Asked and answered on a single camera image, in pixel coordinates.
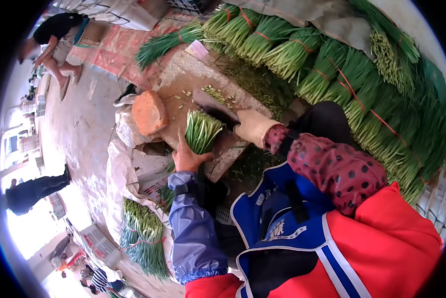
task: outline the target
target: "cleaver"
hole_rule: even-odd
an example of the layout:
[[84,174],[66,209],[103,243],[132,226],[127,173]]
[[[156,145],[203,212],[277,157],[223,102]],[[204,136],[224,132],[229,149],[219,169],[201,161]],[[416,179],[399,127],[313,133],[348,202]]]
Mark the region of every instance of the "cleaver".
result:
[[193,102],[205,113],[223,122],[230,131],[233,131],[236,125],[241,124],[240,118],[235,113],[197,87],[193,89]]

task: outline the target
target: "styrofoam box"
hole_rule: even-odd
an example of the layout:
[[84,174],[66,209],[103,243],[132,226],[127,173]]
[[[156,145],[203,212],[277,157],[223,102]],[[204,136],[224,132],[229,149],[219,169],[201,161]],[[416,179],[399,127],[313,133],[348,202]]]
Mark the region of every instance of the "styrofoam box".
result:
[[92,252],[109,268],[114,268],[120,261],[122,255],[120,250],[105,237],[99,228],[92,224],[79,233],[89,245]]

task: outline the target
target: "tarp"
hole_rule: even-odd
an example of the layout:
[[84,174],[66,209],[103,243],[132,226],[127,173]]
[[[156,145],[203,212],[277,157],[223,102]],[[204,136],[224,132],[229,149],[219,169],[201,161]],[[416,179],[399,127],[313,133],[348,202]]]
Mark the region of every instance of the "tarp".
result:
[[225,2],[249,8],[258,13],[279,16],[296,27],[311,22],[322,33],[353,48],[370,53],[372,28],[364,18],[357,17],[346,0],[225,0]]

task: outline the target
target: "cutting board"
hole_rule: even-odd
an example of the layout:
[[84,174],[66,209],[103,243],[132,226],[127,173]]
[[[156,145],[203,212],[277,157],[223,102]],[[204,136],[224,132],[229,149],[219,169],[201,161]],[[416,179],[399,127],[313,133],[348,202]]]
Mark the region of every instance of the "cutting board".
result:
[[[199,110],[192,102],[193,88],[203,88],[207,85],[220,90],[224,98],[235,96],[234,99],[226,100],[233,106],[234,112],[251,109],[268,118],[272,116],[271,111],[236,83],[196,57],[180,50],[172,57],[153,87],[162,99],[170,118],[170,124],[160,131],[159,135],[173,149],[178,147],[178,128],[183,131],[186,129],[188,111]],[[240,140],[226,128],[220,132],[213,146],[214,158],[204,165],[204,173],[208,179],[212,182],[218,181],[248,145],[248,142]]]

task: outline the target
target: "polka dot sleeve cover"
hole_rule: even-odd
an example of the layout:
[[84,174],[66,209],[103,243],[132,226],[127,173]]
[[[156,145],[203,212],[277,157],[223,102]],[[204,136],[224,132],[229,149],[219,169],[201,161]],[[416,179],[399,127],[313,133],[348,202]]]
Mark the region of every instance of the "polka dot sleeve cover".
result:
[[[278,152],[288,131],[282,125],[268,131],[265,145],[272,154]],[[300,134],[293,141],[287,162],[328,195],[338,211],[350,217],[369,196],[387,185],[384,167],[370,155],[312,134]]]

